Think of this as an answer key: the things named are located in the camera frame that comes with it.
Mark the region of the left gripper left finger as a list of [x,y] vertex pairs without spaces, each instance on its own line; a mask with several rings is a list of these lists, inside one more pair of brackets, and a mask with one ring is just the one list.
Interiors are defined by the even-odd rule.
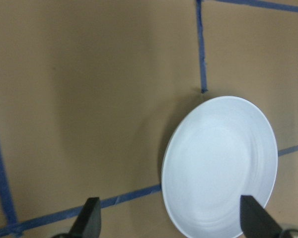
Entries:
[[71,238],[98,238],[101,233],[99,197],[88,198],[69,231]]

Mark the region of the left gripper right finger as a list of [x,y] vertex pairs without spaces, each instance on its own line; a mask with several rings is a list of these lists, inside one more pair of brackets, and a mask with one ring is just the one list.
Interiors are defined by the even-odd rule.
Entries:
[[240,227],[247,238],[298,238],[298,229],[283,229],[251,195],[240,197]]

